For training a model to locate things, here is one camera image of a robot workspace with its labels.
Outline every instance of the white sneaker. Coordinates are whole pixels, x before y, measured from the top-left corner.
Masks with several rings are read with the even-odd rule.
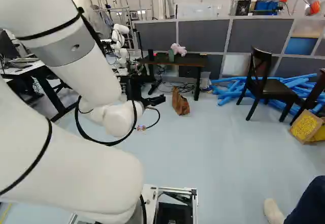
[[[283,224],[285,217],[273,199],[264,201],[264,214],[270,224]]]

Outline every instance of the desk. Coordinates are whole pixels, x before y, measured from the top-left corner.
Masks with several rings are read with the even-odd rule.
[[[46,79],[46,76],[49,74],[49,69],[45,66],[45,64],[41,60],[29,64],[32,66],[25,69],[18,69],[18,68],[5,69],[5,73],[3,73],[2,69],[0,69],[0,74],[5,79],[6,82],[9,82],[9,79],[15,79],[15,78],[23,78],[23,77],[36,78],[40,86],[42,87],[44,93],[47,95],[47,97],[50,99],[53,106],[58,111],[58,114],[56,114],[51,119],[53,122],[57,121],[63,115],[65,115],[73,108],[75,108],[76,103],[73,103],[68,107],[65,107],[62,104],[56,92],[54,91],[54,89]]]
[[[149,60],[149,56],[139,60],[140,63],[148,64],[149,73],[151,77],[154,77],[153,65],[174,65],[174,66],[186,66],[186,67],[197,67],[197,83],[194,91],[194,100],[199,99],[200,94],[200,78],[201,78],[201,68],[205,67],[208,63],[207,55],[200,54],[187,54],[184,57],[180,55],[175,55],[174,62],[169,61],[168,53],[157,53],[154,60]],[[151,95],[155,89],[159,86],[160,81],[151,85],[151,89],[148,95]]]

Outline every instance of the computer monitor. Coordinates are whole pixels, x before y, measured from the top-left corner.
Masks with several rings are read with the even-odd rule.
[[[15,45],[11,42],[8,34],[4,30],[0,30],[0,53],[8,59],[20,57]]]

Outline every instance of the pink stuffed toy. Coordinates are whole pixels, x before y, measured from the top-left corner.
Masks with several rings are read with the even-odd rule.
[[[185,50],[184,46],[180,46],[179,44],[172,44],[171,49],[174,51],[174,55],[180,54],[182,57],[184,57],[187,54],[187,50]]]

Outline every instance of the wooden chair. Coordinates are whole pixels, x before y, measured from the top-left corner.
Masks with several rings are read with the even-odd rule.
[[[320,77],[318,81],[316,82],[314,88],[311,90],[309,96],[303,100],[299,99],[296,103],[300,106],[300,109],[298,113],[294,116],[292,119],[290,125],[293,124],[293,122],[300,116],[300,114],[305,110],[313,109],[317,104],[317,99],[319,95],[324,91],[325,89],[325,69],[319,69],[320,70]]]
[[[254,47],[252,49],[253,52],[250,57],[246,83],[237,101],[237,105],[241,103],[246,90],[249,89],[255,96],[255,101],[246,117],[246,121],[249,121],[261,99],[265,100],[265,104],[267,104],[270,99],[283,101],[286,103],[286,106],[279,119],[279,121],[282,122],[298,96],[279,80],[268,79],[268,75],[271,71],[272,54]]]

